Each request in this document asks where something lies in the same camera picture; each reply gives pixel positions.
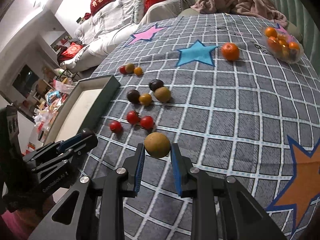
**open cardboard box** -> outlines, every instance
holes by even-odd
[[[93,129],[119,86],[113,75],[79,81],[59,108],[44,145],[69,139],[83,128]]]

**pink fabric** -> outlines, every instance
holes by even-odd
[[[288,25],[287,18],[277,11],[271,0],[198,0],[192,8],[202,14],[233,13],[266,18],[284,28]]]
[[[27,240],[31,235],[32,229],[26,226],[15,212],[6,211],[1,217],[18,240]]]

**blue star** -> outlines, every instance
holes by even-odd
[[[177,49],[177,51],[181,52],[177,67],[192,61],[197,61],[214,67],[211,51],[217,47],[218,46],[205,46],[203,43],[197,40],[189,48]]]

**pink blanket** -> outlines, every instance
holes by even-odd
[[[288,25],[287,18],[275,8],[271,0],[198,0],[192,8],[202,14],[226,12],[266,18],[284,28]]]

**plastic container of fruit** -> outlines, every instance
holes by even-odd
[[[276,30],[276,35],[274,35],[273,30],[269,29],[269,32],[266,32],[267,28],[268,27],[262,28],[262,37],[267,50],[273,56],[284,62],[297,63],[304,53],[303,47],[297,39],[288,33],[272,28]]]

